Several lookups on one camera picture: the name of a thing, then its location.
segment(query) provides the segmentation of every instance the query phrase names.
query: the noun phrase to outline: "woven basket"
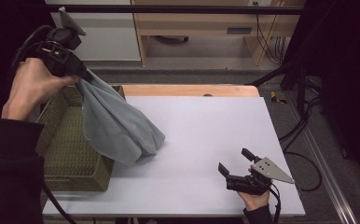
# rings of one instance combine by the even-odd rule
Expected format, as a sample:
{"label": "woven basket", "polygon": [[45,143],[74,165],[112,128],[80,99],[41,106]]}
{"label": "woven basket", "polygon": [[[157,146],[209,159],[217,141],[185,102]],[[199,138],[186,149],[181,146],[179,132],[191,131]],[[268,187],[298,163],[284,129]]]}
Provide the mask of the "woven basket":
{"label": "woven basket", "polygon": [[[125,98],[122,87],[113,87]],[[37,120],[45,124],[36,151],[45,158],[45,179],[54,191],[105,191],[114,161],[97,153],[83,135],[81,96],[66,87]]]}

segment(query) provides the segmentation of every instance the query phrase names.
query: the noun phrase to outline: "gray cloth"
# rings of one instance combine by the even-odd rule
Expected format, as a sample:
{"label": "gray cloth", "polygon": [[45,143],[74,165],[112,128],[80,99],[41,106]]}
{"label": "gray cloth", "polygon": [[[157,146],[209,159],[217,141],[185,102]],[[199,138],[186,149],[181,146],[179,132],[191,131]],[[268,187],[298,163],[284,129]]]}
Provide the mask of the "gray cloth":
{"label": "gray cloth", "polygon": [[165,135],[138,109],[129,105],[91,70],[90,83],[79,79],[84,136],[100,154],[132,165],[156,155]]}

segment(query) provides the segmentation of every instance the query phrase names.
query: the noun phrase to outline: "gray floor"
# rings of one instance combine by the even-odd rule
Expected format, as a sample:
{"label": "gray floor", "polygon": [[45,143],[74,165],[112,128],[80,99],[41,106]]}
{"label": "gray floor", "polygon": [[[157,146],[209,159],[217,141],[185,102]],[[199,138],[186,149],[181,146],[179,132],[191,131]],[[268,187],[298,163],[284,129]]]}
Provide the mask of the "gray floor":
{"label": "gray floor", "polygon": [[[277,65],[266,59],[263,65],[253,66],[241,37],[191,36],[186,43],[179,40],[152,38],[145,67],[129,62],[89,63],[89,67],[103,80],[117,84],[244,84],[266,75]],[[259,87],[260,95],[266,99],[278,136],[289,132],[298,122],[290,104],[273,103],[270,99],[272,91],[276,92],[279,99],[287,101],[291,101],[295,96],[294,91],[280,91],[278,87],[280,80],[281,77],[276,77]],[[310,100],[313,97],[314,93],[307,91],[306,98]],[[339,142],[325,116],[320,113],[321,110],[319,106],[313,108],[307,129],[312,133],[316,145],[338,182],[356,223],[360,223],[360,167],[356,161],[343,159]],[[288,150],[312,158],[311,146],[306,141],[304,133]],[[317,183],[317,174],[309,163],[293,155],[285,157],[299,188],[307,189]],[[300,198],[306,216],[282,218],[281,223],[346,223],[339,218],[339,212],[327,186],[329,183],[325,182],[318,190],[302,192]]]}

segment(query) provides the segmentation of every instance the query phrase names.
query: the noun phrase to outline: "white tabletop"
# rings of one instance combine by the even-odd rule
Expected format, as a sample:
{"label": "white tabletop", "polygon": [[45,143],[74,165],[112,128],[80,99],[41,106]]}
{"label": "white tabletop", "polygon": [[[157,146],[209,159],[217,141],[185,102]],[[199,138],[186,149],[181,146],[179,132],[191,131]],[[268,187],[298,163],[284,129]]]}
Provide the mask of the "white tabletop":
{"label": "white tabletop", "polygon": [[[73,216],[240,217],[244,204],[218,171],[249,175],[242,154],[269,157],[289,175],[264,99],[260,97],[127,96],[162,130],[166,140],[145,164],[114,165],[106,192],[54,192]],[[275,181],[282,216],[305,215],[294,185]],[[276,199],[270,197],[274,214]],[[48,201],[44,215],[59,212]]]}

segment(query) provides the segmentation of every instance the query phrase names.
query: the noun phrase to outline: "hand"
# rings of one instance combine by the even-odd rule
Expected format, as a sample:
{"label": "hand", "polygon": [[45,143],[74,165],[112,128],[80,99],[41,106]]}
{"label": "hand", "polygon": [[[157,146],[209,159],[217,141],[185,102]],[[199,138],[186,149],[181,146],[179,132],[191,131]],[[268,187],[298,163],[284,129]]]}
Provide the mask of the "hand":
{"label": "hand", "polygon": [[76,77],[55,77],[43,61],[28,58],[18,67],[11,92],[3,106],[2,119],[28,120],[34,108],[67,85],[74,84]]}
{"label": "hand", "polygon": [[251,195],[239,191],[238,194],[243,199],[244,205],[246,206],[246,209],[249,212],[267,205],[270,199],[270,192],[268,190],[265,191],[262,195]]}

